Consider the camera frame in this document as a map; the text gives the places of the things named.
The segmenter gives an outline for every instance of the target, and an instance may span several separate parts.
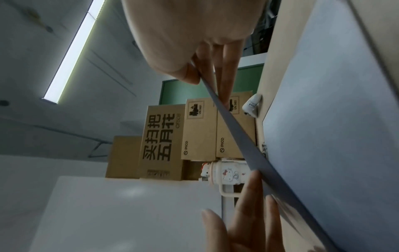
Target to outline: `finger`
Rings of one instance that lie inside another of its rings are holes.
[[[226,106],[229,104],[229,98],[233,91],[234,80],[236,78],[243,47],[244,40],[238,40],[224,45],[219,99]]]
[[[262,193],[261,174],[253,171],[242,189],[240,199],[235,207],[233,220],[228,230],[231,240],[249,247],[251,240],[254,209],[259,193]]]
[[[207,251],[230,251],[229,238],[222,219],[212,210],[203,210],[201,215],[207,236]]]
[[[198,74],[198,70],[191,63],[187,63],[181,69],[167,74],[189,84],[197,85],[200,83],[200,75]]]
[[[223,66],[223,45],[212,45],[212,61],[215,66],[217,92],[220,93]]]
[[[255,210],[254,210],[254,223],[251,231],[251,248],[253,251],[265,251],[266,250],[266,231],[265,231],[265,212],[264,212],[265,198],[263,193],[257,195]]]
[[[266,251],[284,251],[280,212],[271,195],[266,196]]]
[[[213,76],[213,64],[211,56],[211,46],[205,42],[201,42],[192,58],[197,69],[201,72],[205,80],[216,92],[216,85]]]

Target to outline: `fingernail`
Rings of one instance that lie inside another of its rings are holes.
[[[202,222],[204,223],[204,225],[207,223],[208,220],[208,213],[207,210],[202,210],[201,211],[201,216],[202,216]]]

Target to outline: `ceiling light fixture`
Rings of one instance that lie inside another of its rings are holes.
[[[43,99],[58,103],[105,0],[93,0]]]

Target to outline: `white wall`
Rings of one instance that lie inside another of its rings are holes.
[[[104,177],[107,163],[0,155],[0,251],[27,252],[59,176]]]

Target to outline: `cardboard box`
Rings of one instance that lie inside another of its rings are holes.
[[[113,138],[111,153],[108,158],[106,178],[138,179],[138,159],[140,154],[141,136]]]
[[[187,99],[181,158],[216,159],[217,108],[211,98]]]
[[[185,105],[148,106],[138,171],[140,178],[181,180]]]
[[[252,96],[252,91],[232,93],[230,97],[230,113],[236,118],[238,123],[249,135],[253,142],[256,140],[255,136],[255,118],[244,114],[242,106]],[[216,157],[220,158],[243,158],[241,151],[233,139],[223,117],[217,116],[217,147]]]

